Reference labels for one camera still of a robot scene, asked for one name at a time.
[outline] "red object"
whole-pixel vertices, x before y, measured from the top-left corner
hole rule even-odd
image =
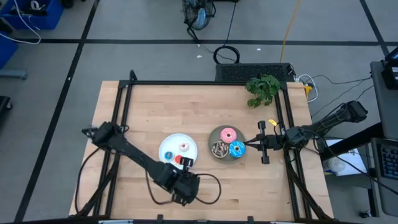
[[[181,157],[182,157],[181,155],[176,156],[175,159],[174,159],[174,161],[175,161],[177,164],[180,164]]]

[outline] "white cable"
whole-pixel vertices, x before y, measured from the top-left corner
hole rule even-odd
[[[315,97],[314,97],[313,99],[311,99],[311,100],[308,100],[307,103],[314,102],[314,101],[318,98],[317,86],[315,85],[315,82],[313,81],[313,79],[311,78],[311,76],[310,76],[309,74],[303,74],[303,75],[299,76],[299,77],[298,77],[298,80],[299,80],[301,77],[303,77],[303,76],[309,77],[309,78],[311,79],[311,82],[312,82],[312,84],[313,84],[313,87],[314,87],[314,89],[315,89],[315,94],[316,94]]]
[[[6,38],[6,39],[9,39],[9,40],[15,41],[15,42],[17,42],[17,43],[32,44],[32,45],[39,44],[40,41],[42,40],[41,36],[40,36],[38,33],[36,33],[36,31],[33,30],[33,29],[25,22],[25,20],[22,18],[21,13],[19,12],[19,7],[18,7],[17,0],[14,0],[14,3],[15,3],[15,7],[16,7],[16,9],[17,9],[17,13],[18,13],[19,18],[22,20],[22,22],[23,22],[34,34],[36,34],[36,36],[37,36],[39,39],[37,40],[36,43],[32,43],[32,42],[23,41],[23,40],[16,40],[16,39],[13,39],[13,38],[8,37],[8,36],[6,36],[6,35],[3,35],[2,33],[0,33],[0,36],[4,37],[4,38]]]
[[[30,16],[27,18],[27,20],[29,20],[30,24],[32,24],[32,26],[35,27],[35,29],[40,30],[37,26],[33,25],[33,22],[30,20],[30,18],[31,18],[32,16],[33,16],[33,15],[30,15]]]

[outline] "green plant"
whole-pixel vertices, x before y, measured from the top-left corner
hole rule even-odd
[[[246,89],[256,97],[248,100],[248,106],[258,107],[262,101],[264,106],[272,103],[272,99],[279,90],[279,81],[272,75],[261,75],[261,78],[252,78],[246,83]]]

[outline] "pink toy donut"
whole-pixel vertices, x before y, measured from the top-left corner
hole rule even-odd
[[[180,145],[180,150],[181,150],[182,152],[186,152],[186,151],[188,151],[188,149],[189,149],[189,144],[188,144],[188,143],[182,143],[182,144]]]
[[[220,134],[221,140],[229,144],[236,140],[236,131],[233,128],[224,128]]]

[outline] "pink donut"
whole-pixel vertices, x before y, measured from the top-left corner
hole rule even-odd
[[[236,131],[233,128],[224,128],[220,134],[221,140],[229,144],[236,140]]]

